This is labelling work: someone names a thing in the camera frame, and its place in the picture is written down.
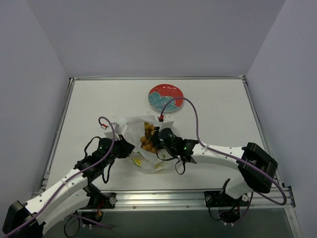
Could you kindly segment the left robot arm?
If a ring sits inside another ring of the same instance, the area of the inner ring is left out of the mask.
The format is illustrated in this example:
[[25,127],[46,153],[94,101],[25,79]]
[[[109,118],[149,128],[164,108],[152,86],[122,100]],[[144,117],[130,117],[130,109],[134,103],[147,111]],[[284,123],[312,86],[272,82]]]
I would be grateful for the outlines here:
[[5,237],[41,238],[75,211],[96,207],[101,192],[92,182],[116,158],[127,158],[134,148],[123,137],[100,138],[96,151],[86,154],[59,182],[25,203],[10,205],[2,228]]

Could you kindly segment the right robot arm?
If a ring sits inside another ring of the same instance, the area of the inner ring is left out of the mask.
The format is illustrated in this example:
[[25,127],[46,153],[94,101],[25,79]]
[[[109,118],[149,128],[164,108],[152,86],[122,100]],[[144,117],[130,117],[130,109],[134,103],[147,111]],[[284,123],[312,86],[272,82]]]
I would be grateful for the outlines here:
[[157,150],[164,149],[172,159],[183,165],[213,164],[240,172],[236,178],[228,178],[220,192],[220,199],[230,205],[243,194],[254,191],[270,193],[278,163],[259,145],[249,142],[244,147],[214,149],[201,145],[198,140],[176,136],[171,128],[155,128],[151,141]]

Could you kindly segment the white printed plastic bag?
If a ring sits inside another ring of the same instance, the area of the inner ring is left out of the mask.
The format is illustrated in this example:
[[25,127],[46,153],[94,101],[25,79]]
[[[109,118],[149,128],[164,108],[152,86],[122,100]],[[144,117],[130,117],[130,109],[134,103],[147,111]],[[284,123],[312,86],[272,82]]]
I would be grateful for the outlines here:
[[[157,153],[151,153],[141,148],[140,138],[144,135],[144,122],[160,126],[158,118],[153,115],[127,117],[119,121],[119,134],[127,142],[134,145],[134,150],[132,155],[130,155],[132,162],[146,173],[172,170],[173,162],[165,149],[161,149]],[[172,127],[171,129],[172,132],[179,135],[176,128]]]

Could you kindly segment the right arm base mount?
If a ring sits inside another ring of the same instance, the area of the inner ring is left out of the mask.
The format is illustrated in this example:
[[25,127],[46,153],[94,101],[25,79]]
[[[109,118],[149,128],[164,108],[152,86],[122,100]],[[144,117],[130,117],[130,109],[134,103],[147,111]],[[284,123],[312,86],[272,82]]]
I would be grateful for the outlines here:
[[246,193],[234,199],[220,190],[205,191],[205,205],[209,216],[217,222],[234,226],[248,212],[253,193],[249,197]]

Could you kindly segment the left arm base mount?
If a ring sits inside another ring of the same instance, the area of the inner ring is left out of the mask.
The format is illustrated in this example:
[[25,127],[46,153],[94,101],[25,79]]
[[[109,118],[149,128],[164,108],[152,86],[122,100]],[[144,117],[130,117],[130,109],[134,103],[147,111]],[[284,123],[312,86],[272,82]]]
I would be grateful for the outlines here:
[[[104,213],[103,209],[114,209],[117,202],[116,193],[106,192],[94,195],[90,198],[88,205],[81,208],[81,216],[97,223],[102,221]],[[88,220],[80,219],[86,225],[92,225]]]

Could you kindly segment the fake longan fruit bunch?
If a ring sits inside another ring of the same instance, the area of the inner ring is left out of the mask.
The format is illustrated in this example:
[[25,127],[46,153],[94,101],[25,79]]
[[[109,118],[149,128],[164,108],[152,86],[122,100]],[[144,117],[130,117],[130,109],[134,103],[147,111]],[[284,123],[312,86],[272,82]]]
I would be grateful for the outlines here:
[[151,153],[156,153],[156,150],[151,142],[152,131],[155,128],[159,128],[159,126],[154,126],[149,122],[144,122],[144,135],[142,135],[140,138],[141,148]]

